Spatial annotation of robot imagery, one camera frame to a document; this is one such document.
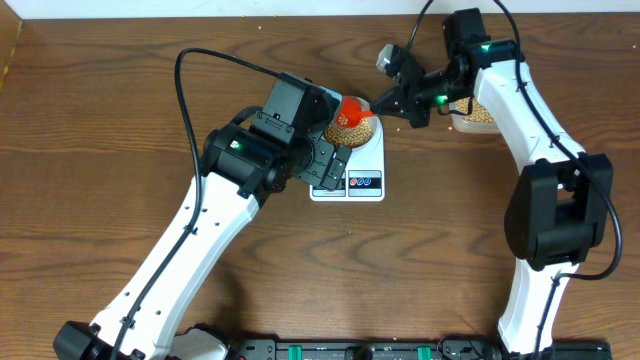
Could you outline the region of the red plastic measuring scoop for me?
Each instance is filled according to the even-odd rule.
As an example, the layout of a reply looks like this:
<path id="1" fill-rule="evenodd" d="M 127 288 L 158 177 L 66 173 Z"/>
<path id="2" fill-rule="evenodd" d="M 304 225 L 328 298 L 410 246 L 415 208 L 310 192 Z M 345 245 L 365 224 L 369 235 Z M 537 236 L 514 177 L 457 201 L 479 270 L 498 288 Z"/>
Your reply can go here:
<path id="1" fill-rule="evenodd" d="M 373 113 L 370 110 L 364 110 L 356 98 L 344 97 L 335 123 L 343 128 L 355 128 L 363 119 L 372 116 Z"/>

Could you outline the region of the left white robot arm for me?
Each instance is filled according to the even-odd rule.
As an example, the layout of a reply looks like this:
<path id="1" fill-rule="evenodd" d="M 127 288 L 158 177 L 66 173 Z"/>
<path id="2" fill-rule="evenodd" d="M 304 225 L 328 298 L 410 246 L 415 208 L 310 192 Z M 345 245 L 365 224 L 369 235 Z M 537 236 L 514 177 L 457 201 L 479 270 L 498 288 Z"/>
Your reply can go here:
<path id="1" fill-rule="evenodd" d="M 333 190 L 351 155 L 323 138 L 344 98 L 291 74 L 278 75 L 264 106 L 212 131 L 180 210 L 141 267 L 89 323 L 67 322 L 60 359 L 213 359 L 229 347 L 201 329 L 177 328 L 230 242 L 290 178 Z"/>

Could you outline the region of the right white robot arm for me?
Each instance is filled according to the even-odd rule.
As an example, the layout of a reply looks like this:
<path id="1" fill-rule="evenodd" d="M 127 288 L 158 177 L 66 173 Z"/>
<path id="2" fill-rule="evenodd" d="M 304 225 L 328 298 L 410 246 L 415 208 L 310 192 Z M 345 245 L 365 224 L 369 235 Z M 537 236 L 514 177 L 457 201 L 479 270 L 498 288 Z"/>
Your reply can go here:
<path id="1" fill-rule="evenodd" d="M 492 116 L 519 177 L 504 217 L 515 272 L 497 340 L 485 355 L 549 359 L 564 290 L 605 230 L 621 227 L 611 200 L 613 167 L 559 124 L 533 83 L 518 36 L 491 38 L 476 8 L 447 16 L 442 30 L 449 62 L 435 71 L 426 71 L 408 47 L 381 50 L 377 68 L 393 84 L 371 109 L 415 128 L 426 127 L 432 114 L 451 114 L 458 100 Z"/>

